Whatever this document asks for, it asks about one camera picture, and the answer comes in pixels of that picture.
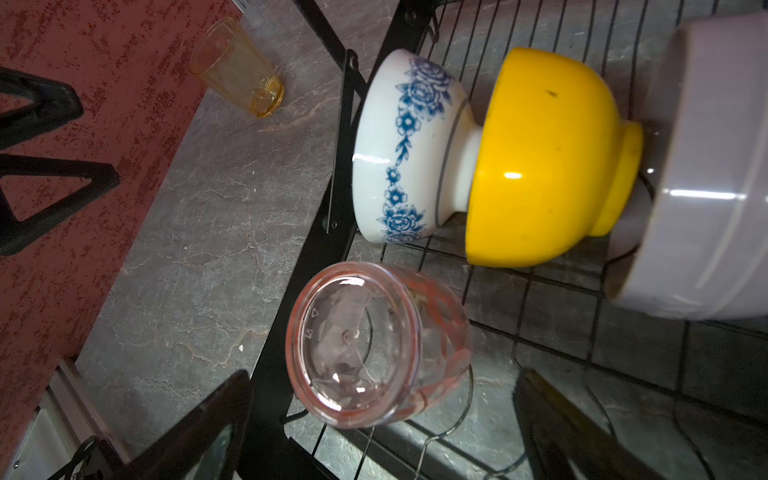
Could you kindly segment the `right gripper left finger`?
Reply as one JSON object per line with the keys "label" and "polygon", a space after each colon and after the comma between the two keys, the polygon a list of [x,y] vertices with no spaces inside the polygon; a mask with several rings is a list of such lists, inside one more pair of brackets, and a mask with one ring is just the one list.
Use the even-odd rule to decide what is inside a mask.
{"label": "right gripper left finger", "polygon": [[231,479],[252,398],[250,377],[233,373],[173,428],[124,463],[97,436],[87,438],[53,479]]}

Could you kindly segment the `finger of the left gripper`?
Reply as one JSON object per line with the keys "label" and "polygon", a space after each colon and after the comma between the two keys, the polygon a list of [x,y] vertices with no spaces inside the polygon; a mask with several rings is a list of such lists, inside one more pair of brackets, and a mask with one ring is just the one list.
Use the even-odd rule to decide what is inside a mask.
{"label": "finger of the left gripper", "polygon": [[54,131],[84,114],[70,85],[21,71],[1,68],[1,93],[28,100],[1,112],[1,149]]}
{"label": "finger of the left gripper", "polygon": [[1,195],[1,255],[13,256],[33,244],[89,204],[120,184],[108,163],[3,154],[1,176],[80,179],[82,183],[59,194],[43,208],[22,217]]}

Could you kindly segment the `pale pink bowl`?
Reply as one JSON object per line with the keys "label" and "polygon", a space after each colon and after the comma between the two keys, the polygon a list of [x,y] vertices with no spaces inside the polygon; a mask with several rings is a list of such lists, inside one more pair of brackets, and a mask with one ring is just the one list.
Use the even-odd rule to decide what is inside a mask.
{"label": "pale pink bowl", "polygon": [[606,297],[650,316],[767,312],[767,14],[672,35],[641,111],[639,176],[610,235]]}

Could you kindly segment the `amber transparent cup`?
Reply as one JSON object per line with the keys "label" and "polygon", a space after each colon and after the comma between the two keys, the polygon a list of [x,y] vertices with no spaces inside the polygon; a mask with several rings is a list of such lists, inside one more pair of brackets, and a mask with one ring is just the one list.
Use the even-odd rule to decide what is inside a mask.
{"label": "amber transparent cup", "polygon": [[203,35],[190,58],[190,72],[233,104],[260,118],[282,103],[284,86],[239,21],[225,17]]}

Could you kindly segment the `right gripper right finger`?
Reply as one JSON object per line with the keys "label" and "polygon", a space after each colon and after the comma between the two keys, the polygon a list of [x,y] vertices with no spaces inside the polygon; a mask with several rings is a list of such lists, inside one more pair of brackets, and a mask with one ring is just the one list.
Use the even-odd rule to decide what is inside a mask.
{"label": "right gripper right finger", "polygon": [[659,479],[538,372],[521,371],[513,404],[535,479]]}

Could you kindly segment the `pink transparent cup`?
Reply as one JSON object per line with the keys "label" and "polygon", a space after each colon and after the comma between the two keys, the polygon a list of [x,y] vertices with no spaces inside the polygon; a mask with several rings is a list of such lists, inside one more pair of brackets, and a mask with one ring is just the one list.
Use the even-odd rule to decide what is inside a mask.
{"label": "pink transparent cup", "polygon": [[438,280],[388,264],[335,263],[311,278],[287,326],[286,368],[306,410],[338,429],[421,414],[468,373],[471,325]]}

